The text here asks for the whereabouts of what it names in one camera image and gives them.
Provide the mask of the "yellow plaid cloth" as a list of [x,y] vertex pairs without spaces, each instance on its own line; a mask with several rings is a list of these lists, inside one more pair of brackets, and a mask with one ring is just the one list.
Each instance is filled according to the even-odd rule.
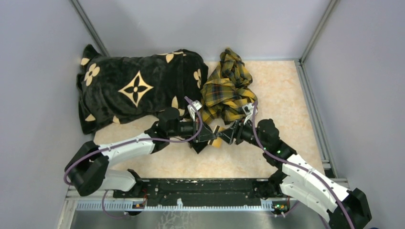
[[246,117],[243,106],[257,101],[249,89],[253,82],[242,58],[230,48],[220,54],[220,60],[201,88],[202,120],[209,124],[221,118],[226,125]]

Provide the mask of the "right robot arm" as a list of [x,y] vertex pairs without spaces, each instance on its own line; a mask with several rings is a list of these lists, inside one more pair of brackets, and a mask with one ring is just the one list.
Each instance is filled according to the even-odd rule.
[[277,168],[268,179],[275,197],[292,197],[315,211],[332,229],[363,229],[372,215],[364,192],[350,190],[323,175],[279,137],[272,119],[236,121],[218,136],[228,144],[247,142],[263,150],[266,161]]

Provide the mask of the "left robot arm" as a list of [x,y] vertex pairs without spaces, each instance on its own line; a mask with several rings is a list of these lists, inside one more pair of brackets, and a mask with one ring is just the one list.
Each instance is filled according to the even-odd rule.
[[145,184],[132,169],[113,170],[112,167],[138,156],[151,155],[163,150],[169,143],[187,142],[197,153],[217,138],[213,130],[198,115],[190,121],[181,121],[180,112],[167,108],[144,133],[116,143],[97,145],[84,143],[64,169],[64,180],[76,188],[82,197],[98,190],[121,192],[136,198]]

